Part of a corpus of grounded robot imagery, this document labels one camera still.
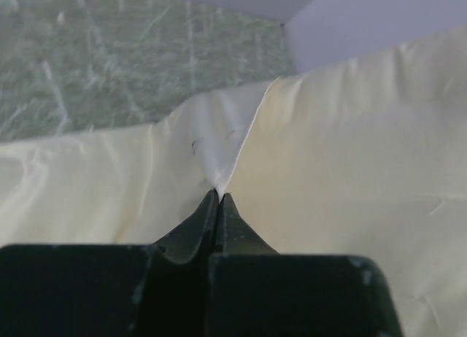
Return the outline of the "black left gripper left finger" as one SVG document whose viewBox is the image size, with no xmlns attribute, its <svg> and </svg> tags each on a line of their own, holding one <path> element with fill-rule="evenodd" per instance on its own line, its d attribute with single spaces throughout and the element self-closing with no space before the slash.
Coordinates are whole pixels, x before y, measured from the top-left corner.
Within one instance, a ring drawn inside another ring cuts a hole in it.
<svg viewBox="0 0 467 337">
<path fill-rule="evenodd" d="M 151 244 L 1 248 L 3 336 L 202 336 L 219 197 Z"/>
</svg>

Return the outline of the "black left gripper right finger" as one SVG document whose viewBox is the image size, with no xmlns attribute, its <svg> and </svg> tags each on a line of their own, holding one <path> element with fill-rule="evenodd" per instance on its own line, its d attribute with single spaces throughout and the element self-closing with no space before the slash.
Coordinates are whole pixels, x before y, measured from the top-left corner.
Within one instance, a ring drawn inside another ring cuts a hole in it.
<svg viewBox="0 0 467 337">
<path fill-rule="evenodd" d="M 209 259 L 211 336 L 401 336 L 379 266 L 354 255 L 281 255 L 224 195 Z"/>
</svg>

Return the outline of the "cream satin pillowcase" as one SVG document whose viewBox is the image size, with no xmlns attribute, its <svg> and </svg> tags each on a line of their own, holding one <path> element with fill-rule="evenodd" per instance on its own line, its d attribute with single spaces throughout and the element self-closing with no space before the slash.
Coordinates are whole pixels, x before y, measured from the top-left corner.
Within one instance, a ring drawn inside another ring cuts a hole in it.
<svg viewBox="0 0 467 337">
<path fill-rule="evenodd" d="M 285 253 L 385 272 L 408 336 L 466 334 L 466 27 L 1 146 L 1 243 L 154 241 L 210 188 Z"/>
</svg>

